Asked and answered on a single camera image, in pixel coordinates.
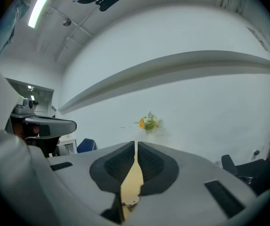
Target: fluorescent light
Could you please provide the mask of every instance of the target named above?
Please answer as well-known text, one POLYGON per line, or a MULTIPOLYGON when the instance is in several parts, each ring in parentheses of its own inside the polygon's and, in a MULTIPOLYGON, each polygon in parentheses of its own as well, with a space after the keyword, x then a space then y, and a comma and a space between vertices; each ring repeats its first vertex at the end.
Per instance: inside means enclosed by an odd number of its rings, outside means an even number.
POLYGON ((43 8, 43 6, 45 5, 47 0, 37 0, 36 4, 33 8, 33 11, 31 13, 30 19, 29 19, 29 23, 28 25, 32 28, 35 28, 36 25, 36 21, 41 13, 41 10, 43 8))

